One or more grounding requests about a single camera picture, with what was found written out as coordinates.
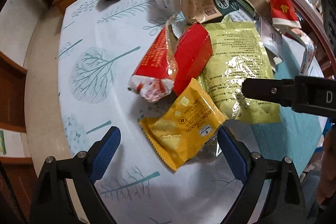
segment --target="floor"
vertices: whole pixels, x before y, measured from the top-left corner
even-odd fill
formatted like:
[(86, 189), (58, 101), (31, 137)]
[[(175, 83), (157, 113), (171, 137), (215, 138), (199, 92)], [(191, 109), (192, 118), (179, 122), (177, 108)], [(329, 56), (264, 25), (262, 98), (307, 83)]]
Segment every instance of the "floor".
[[(57, 56), (63, 15), (53, 8), (41, 17), (31, 38), (24, 67), (28, 69), (25, 91), (25, 120), (28, 146), (36, 173), (46, 157), (71, 158), (64, 135), (58, 105)], [(87, 220), (68, 181), (70, 195), (78, 217)]]

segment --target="red snack package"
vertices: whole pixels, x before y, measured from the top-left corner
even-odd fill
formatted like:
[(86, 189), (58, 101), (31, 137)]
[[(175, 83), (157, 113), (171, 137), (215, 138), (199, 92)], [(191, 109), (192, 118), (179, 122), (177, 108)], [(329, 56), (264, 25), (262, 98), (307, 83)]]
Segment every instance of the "red snack package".
[(169, 32), (173, 16), (166, 22), (128, 82), (128, 89), (155, 103), (172, 92), (177, 72), (175, 42)]
[(301, 29), (301, 24), (290, 0), (269, 0), (269, 3), (274, 27), (279, 29), (283, 27)]
[(178, 40), (172, 36), (172, 18), (166, 22), (128, 82), (128, 89), (155, 103), (172, 90), (180, 95), (191, 78), (202, 72), (212, 55), (209, 33), (199, 23)]
[(180, 95), (189, 85), (191, 78), (197, 78), (212, 55), (210, 35), (200, 24), (192, 25), (179, 39), (174, 54), (178, 72), (174, 92)]

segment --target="red torn wrapper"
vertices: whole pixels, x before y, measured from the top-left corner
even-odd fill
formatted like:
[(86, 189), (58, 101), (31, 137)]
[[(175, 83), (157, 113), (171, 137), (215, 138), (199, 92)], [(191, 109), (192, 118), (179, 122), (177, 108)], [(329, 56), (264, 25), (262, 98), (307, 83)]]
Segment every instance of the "red torn wrapper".
[(173, 55), (176, 41), (172, 40), (170, 23), (167, 21), (128, 83), (129, 90), (152, 103), (172, 90), (180, 95), (212, 55), (209, 33), (199, 23), (181, 36)]

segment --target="screw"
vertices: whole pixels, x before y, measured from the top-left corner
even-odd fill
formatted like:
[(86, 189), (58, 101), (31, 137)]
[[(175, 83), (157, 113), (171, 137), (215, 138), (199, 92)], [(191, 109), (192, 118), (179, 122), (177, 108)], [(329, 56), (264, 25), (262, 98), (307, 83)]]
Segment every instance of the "screw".
[(49, 163), (51, 163), (53, 160), (54, 160), (54, 157), (53, 157), (53, 156), (49, 156), (49, 157), (47, 157), (47, 158), (45, 159), (45, 162), (49, 164)]
[(80, 159), (84, 158), (85, 156), (86, 156), (86, 152), (85, 151), (80, 151), (77, 154), (77, 157), (80, 158)]
[(288, 164), (291, 164), (293, 161), (290, 157), (285, 157), (285, 162), (287, 162)]
[(255, 160), (258, 160), (261, 157), (261, 155), (258, 152), (252, 152), (251, 155), (252, 158), (254, 158)]

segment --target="barcode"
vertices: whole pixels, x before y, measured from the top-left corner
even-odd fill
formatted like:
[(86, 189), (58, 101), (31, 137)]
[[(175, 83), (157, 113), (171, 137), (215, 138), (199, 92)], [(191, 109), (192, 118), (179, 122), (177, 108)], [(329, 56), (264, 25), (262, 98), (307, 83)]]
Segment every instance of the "barcode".
[(205, 11), (205, 14), (207, 16), (214, 15), (215, 13), (216, 13), (215, 9), (211, 9), (211, 10)]

